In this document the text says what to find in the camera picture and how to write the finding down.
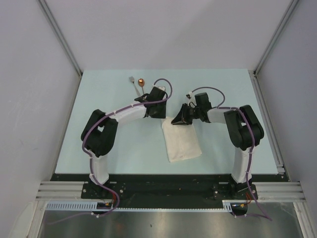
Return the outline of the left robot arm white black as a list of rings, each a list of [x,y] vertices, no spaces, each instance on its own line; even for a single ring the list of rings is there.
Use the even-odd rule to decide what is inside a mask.
[[[119,126],[137,119],[166,117],[166,101],[169,97],[162,87],[154,86],[149,94],[135,99],[135,103],[109,114],[96,109],[92,112],[81,134],[82,150],[90,158],[92,192],[98,198],[109,194],[106,156],[114,146]]]

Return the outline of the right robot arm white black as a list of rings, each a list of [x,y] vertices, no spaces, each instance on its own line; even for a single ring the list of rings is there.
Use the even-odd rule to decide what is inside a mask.
[[[172,125],[191,125],[200,119],[206,123],[226,125],[229,138],[235,147],[234,166],[229,182],[229,195],[240,199],[252,184],[252,159],[256,146],[264,137],[264,129],[250,105],[242,107],[212,107],[207,93],[194,96],[194,102],[184,103]]]

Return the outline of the white cloth napkin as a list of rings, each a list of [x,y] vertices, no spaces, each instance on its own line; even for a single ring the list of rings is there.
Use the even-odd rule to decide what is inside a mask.
[[[197,134],[193,125],[173,125],[172,118],[161,120],[166,151],[170,163],[201,156]]]

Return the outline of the silver fork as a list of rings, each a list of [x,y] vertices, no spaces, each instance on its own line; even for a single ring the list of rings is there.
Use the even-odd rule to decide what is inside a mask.
[[[139,90],[137,89],[137,87],[136,87],[136,85],[135,85],[135,79],[134,79],[134,77],[133,77],[133,76],[130,76],[130,77],[129,77],[129,80],[130,80],[130,82],[132,83],[132,85],[133,85],[133,87],[134,87],[134,89],[135,89],[135,91],[136,91],[137,96],[140,97],[141,94],[140,94]]]

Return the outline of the aluminium frame post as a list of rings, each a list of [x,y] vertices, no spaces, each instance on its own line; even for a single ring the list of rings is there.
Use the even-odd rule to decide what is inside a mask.
[[[59,42],[62,50],[64,51],[66,57],[68,58],[70,64],[72,65],[73,69],[75,70],[76,74],[81,78],[83,75],[83,71],[80,69],[80,66],[53,14],[51,11],[48,3],[46,0],[36,0],[37,4],[39,5],[44,17],[46,18],[50,28],[52,29],[53,33],[57,41]]]
[[[280,22],[277,25],[277,28],[275,29],[267,47],[265,48],[265,51],[263,52],[259,62],[257,63],[255,69],[253,70],[254,76],[257,76],[259,72],[261,71],[263,65],[267,61],[269,55],[271,54],[273,48],[277,44],[279,38],[281,37],[283,31],[285,30],[288,22],[290,21],[292,15],[294,14],[296,8],[298,7],[300,0],[291,0],[286,11],[284,12]]]

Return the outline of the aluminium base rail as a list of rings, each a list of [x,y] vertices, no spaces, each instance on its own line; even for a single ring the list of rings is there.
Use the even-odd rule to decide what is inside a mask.
[[[299,182],[255,182],[260,202],[304,202],[305,196]],[[83,181],[43,181],[36,200],[78,201],[81,199]]]

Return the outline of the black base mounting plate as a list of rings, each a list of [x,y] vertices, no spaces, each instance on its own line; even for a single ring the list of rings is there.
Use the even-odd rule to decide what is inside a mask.
[[[101,192],[101,187],[95,185],[88,174],[53,174],[51,181],[59,182],[87,182],[84,198],[106,198],[109,192]],[[250,185],[256,182],[288,182],[286,175],[252,175]],[[243,185],[235,185],[230,174],[215,175],[124,175],[110,174],[109,180],[104,186],[114,190],[120,196],[120,200],[126,200],[133,195],[202,195],[214,197],[216,191],[221,195],[235,195],[247,189],[246,182]]]

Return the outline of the left aluminium frame post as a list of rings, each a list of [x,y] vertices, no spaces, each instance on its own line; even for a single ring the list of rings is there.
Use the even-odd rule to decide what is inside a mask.
[[[70,64],[72,65],[73,69],[75,70],[76,74],[81,78],[83,75],[83,71],[80,69],[80,66],[53,14],[51,11],[48,3],[46,0],[36,0],[37,4],[39,5],[44,17],[46,18],[50,28],[52,29],[53,33],[57,41],[59,42],[62,50],[64,51],[66,57],[68,58]]]

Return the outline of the right aluminium frame post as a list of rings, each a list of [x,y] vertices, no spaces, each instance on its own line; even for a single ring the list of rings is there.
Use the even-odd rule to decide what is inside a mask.
[[[300,0],[291,0],[286,11],[284,12],[280,22],[277,25],[277,28],[275,29],[267,47],[265,48],[265,51],[263,52],[259,62],[257,63],[255,69],[253,70],[254,76],[257,76],[259,72],[261,71],[263,65],[267,61],[269,55],[271,54],[273,48],[277,44],[279,38],[281,37],[283,31],[285,30],[288,22],[290,21],[292,15],[294,14],[296,8],[298,7]]]

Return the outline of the copper spoon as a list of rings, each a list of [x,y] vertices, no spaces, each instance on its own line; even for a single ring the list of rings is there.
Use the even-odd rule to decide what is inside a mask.
[[[139,80],[138,80],[138,85],[141,87],[141,89],[142,89],[142,94],[144,95],[144,94],[145,94],[145,90],[144,90],[145,81],[144,81],[144,79],[139,78]]]

